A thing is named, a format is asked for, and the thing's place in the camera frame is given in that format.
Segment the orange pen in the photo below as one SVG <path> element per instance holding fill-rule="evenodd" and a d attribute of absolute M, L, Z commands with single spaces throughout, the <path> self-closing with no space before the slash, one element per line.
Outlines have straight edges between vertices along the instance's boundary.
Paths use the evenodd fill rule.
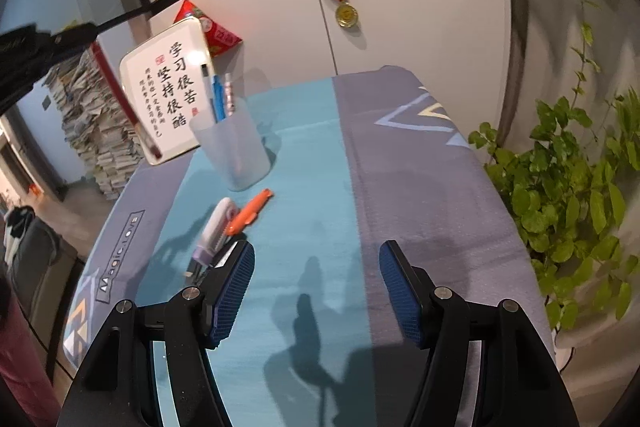
<path fill-rule="evenodd" d="M 257 219 L 272 196 L 273 191 L 270 188 L 264 188 L 235 215 L 224 230 L 224 234 L 233 236 L 242 233 Z"/>

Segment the white purple correction tape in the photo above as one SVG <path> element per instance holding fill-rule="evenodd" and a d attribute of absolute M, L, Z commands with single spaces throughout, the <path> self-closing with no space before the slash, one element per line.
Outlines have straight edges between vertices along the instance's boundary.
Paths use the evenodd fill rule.
<path fill-rule="evenodd" d="M 224 197 L 218 202 L 192 254 L 192 259 L 198 265 L 208 267 L 213 263 L 216 254 L 227 242 L 226 230 L 238 212 L 238 206 L 230 197 Z"/>

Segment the stack of papers on floor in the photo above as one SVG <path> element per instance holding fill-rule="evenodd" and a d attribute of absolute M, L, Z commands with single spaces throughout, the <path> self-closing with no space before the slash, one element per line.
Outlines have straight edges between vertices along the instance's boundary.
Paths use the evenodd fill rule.
<path fill-rule="evenodd" d="M 93 54 L 52 67 L 44 85 L 62 115 L 65 141 L 107 199 L 115 200 L 143 157 L 139 139 Z"/>

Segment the framed white calligraphy sign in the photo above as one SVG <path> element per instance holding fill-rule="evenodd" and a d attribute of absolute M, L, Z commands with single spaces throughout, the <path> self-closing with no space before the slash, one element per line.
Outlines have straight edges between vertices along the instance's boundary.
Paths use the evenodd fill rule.
<path fill-rule="evenodd" d="M 150 165 L 160 165 L 198 145 L 189 122 L 209 110 L 202 64 L 213 77 L 212 58 L 195 17 L 174 23 L 120 61 L 122 89 L 162 152 L 162 158 L 155 159 L 142 147 Z"/>

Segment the translucent white pen cup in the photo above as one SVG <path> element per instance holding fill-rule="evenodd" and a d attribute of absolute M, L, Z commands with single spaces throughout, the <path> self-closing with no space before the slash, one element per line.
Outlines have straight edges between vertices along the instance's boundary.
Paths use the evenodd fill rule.
<path fill-rule="evenodd" d="M 206 110 L 189 127 L 229 190 L 243 191 L 267 176 L 271 162 L 244 98 L 235 100 L 235 111 L 223 120 L 214 121 Z"/>

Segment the black capped pen in cup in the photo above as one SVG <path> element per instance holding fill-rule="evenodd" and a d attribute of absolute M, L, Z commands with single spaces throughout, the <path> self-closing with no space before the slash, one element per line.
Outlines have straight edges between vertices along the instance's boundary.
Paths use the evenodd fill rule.
<path fill-rule="evenodd" d="M 208 106 L 210 113 L 212 113 L 213 121 L 217 121 L 215 103 L 214 103 L 214 91 L 212 75 L 209 74 L 209 70 L 206 64 L 201 65 L 201 73 L 203 76 L 204 89 L 206 92 Z"/>

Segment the dark sofa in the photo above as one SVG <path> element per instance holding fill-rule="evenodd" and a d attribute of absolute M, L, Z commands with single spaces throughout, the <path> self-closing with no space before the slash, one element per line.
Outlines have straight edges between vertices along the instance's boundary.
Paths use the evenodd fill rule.
<path fill-rule="evenodd" d="M 80 260 L 76 249 L 30 206 L 8 214 L 9 281 L 39 342 L 58 349 Z"/>

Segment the red hanging paper ornament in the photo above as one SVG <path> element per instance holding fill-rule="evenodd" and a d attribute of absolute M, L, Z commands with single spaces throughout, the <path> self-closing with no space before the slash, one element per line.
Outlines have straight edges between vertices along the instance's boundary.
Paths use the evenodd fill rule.
<path fill-rule="evenodd" d="M 212 57 L 221 56 L 222 54 L 239 46 L 243 39 L 234 32 L 224 28 L 221 24 L 216 23 L 208 15 L 206 15 L 197 5 L 190 0 L 182 0 L 178 13 L 174 18 L 174 22 L 185 20 L 189 17 L 195 17 L 201 24 L 201 28 L 208 45 L 209 54 Z"/>

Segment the blue pen in cup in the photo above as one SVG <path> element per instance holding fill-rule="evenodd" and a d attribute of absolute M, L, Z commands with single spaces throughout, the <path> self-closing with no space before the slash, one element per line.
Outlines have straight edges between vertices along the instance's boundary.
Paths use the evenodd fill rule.
<path fill-rule="evenodd" d="M 213 91 L 213 109 L 216 121 L 222 121 L 226 118 L 226 110 L 224 109 L 224 88 L 217 75 L 213 75 L 212 79 Z"/>

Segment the green potted plant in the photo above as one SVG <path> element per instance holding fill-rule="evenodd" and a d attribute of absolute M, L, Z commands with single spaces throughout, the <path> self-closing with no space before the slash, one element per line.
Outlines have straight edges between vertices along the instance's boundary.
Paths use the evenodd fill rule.
<path fill-rule="evenodd" d="M 622 319 L 639 272 L 638 255 L 625 253 L 618 236 L 627 214 L 623 185 L 639 179 L 639 95 L 634 88 L 614 95 L 600 121 L 582 107 L 586 84 L 602 68 L 588 20 L 597 2 L 577 3 L 572 94 L 537 101 L 529 149 L 515 153 L 499 144 L 488 122 L 469 135 L 488 155 L 485 172 L 528 251 L 555 332 L 574 329 L 590 312 Z"/>

